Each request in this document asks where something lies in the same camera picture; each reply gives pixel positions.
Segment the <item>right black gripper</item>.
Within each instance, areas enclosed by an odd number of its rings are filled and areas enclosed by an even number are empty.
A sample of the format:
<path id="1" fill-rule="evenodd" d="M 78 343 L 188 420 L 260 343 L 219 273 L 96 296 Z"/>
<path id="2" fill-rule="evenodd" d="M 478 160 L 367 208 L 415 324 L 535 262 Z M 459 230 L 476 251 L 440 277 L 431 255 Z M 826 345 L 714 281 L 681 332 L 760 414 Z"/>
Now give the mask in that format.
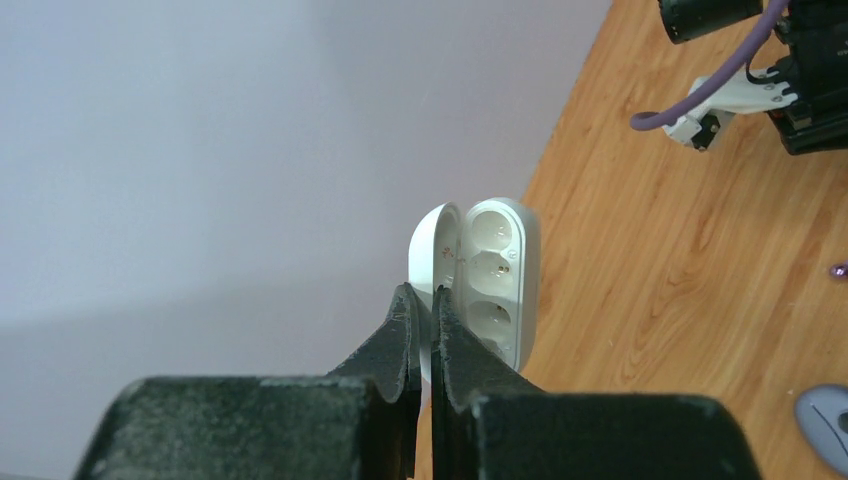
<path id="1" fill-rule="evenodd" d="M 775 25 L 789 55 L 776 63 L 797 99 L 768 113 L 791 155 L 847 148 L 847 3 L 791 1 Z"/>

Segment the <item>white earbud charging case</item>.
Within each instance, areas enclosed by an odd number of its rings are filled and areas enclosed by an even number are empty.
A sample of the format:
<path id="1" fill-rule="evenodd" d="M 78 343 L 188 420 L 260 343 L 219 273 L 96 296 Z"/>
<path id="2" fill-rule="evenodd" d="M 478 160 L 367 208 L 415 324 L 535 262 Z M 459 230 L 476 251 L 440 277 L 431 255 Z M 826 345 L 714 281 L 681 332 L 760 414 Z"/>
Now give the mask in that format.
<path id="1" fill-rule="evenodd" d="M 408 282 L 425 309 L 440 287 L 453 291 L 462 324 L 515 371 L 526 366 L 537 330 L 541 233 L 534 212 L 497 197 L 467 212 L 432 209 L 408 247 Z"/>

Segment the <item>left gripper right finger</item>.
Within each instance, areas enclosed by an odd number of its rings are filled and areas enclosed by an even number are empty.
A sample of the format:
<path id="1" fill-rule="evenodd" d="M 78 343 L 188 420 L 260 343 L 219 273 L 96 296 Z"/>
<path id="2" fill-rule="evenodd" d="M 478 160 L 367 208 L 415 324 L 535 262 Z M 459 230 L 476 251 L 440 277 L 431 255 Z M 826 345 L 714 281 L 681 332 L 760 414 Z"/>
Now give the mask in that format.
<path id="1" fill-rule="evenodd" d="M 691 394 L 552 393 L 460 321 L 453 292 L 432 304 L 437 479 L 757 479 L 734 417 Z"/>

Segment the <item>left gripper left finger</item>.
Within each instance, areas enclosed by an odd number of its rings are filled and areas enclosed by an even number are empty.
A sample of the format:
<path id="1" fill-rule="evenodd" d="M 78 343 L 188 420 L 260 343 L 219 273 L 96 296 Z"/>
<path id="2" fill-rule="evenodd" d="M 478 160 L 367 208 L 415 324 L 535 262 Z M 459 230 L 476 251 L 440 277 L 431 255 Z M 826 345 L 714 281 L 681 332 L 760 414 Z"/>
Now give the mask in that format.
<path id="1" fill-rule="evenodd" d="M 78 479 L 408 479 L 422 380 L 409 284 L 384 322 L 319 376 L 158 376 L 104 413 Z"/>

